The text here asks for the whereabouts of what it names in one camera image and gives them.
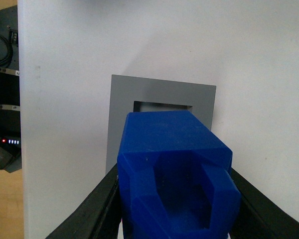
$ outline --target blue plastic block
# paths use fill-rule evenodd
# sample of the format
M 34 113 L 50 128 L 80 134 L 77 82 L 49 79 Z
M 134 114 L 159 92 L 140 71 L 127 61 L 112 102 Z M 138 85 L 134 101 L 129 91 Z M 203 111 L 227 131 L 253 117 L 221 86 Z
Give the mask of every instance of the blue plastic block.
M 129 113 L 118 155 L 125 239 L 226 239 L 232 151 L 188 111 Z

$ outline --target rectangular opening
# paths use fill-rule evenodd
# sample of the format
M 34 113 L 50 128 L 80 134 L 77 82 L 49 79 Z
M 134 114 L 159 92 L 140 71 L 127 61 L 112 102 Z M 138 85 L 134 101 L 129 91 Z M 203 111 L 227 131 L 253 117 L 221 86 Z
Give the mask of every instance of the rectangular opening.
M 192 111 L 192 106 L 134 101 L 133 112 Z

